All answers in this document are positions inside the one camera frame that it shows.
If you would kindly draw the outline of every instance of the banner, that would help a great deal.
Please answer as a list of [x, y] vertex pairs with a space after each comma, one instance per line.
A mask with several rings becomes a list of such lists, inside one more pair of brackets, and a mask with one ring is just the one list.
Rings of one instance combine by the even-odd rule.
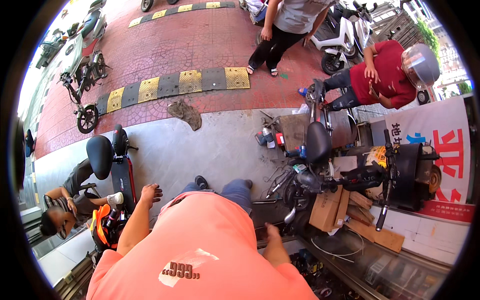
[[431, 143], [440, 159], [442, 184], [434, 200], [418, 213], [471, 222], [474, 205], [466, 204], [470, 179], [470, 135], [463, 97], [457, 96], [385, 116], [392, 143]]

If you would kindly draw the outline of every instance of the orange t-shirt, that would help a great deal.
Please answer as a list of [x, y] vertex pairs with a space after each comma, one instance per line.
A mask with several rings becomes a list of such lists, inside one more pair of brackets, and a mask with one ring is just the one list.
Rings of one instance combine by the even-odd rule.
[[318, 299], [294, 265], [273, 268], [257, 252], [253, 222], [239, 205], [211, 192], [183, 197], [161, 209], [125, 257], [103, 253], [88, 300]]

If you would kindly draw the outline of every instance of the tree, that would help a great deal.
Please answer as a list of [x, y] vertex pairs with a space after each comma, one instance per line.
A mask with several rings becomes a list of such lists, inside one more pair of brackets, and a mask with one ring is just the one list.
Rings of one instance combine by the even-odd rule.
[[458, 90], [460, 91], [460, 95], [468, 94], [472, 92], [472, 88], [466, 82], [462, 82], [457, 84]]
[[438, 42], [438, 38], [435, 35], [435, 33], [428, 28], [426, 23], [422, 20], [417, 19], [417, 28], [420, 31], [420, 34], [423, 37], [423, 41], [427, 46], [432, 49], [432, 51], [435, 53], [435, 56], [437, 57], [438, 60], [440, 60], [440, 43]]

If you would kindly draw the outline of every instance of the red tiled pavement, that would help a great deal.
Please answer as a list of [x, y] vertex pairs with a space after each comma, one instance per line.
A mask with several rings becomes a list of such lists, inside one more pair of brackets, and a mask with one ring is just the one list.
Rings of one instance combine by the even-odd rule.
[[[181, 12], [128, 28], [131, 20], [145, 15], [138, 0], [105, 6], [108, 27], [97, 47], [102, 49], [109, 70], [101, 86], [92, 87], [82, 98], [83, 103], [96, 102], [100, 95], [135, 82], [165, 74], [193, 69], [246, 66], [255, 50], [255, 34], [260, 27], [251, 23], [249, 13], [236, 8], [220, 8]], [[182, 0], [177, 5], [200, 3]], [[150, 13], [171, 8], [156, 0]], [[167, 105], [185, 98], [201, 113], [252, 109], [298, 108], [303, 98], [297, 89], [309, 86], [312, 78], [325, 78], [321, 71], [321, 53], [309, 43], [290, 48], [278, 65], [280, 73], [272, 77], [265, 65], [250, 76], [250, 89], [200, 92], [158, 99], [122, 108], [100, 117], [90, 134], [76, 128], [66, 89], [54, 78], [44, 104], [37, 132], [36, 157], [85, 139], [113, 130], [115, 124], [131, 126], [171, 117]], [[327, 100], [338, 96], [331, 91]]]

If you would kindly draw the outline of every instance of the helmet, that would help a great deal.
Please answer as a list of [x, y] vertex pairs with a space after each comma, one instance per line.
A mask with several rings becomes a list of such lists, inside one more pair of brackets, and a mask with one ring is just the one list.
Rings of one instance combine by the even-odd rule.
[[402, 53], [402, 67], [419, 91], [432, 86], [440, 77], [440, 66], [433, 51], [425, 44], [415, 44]]

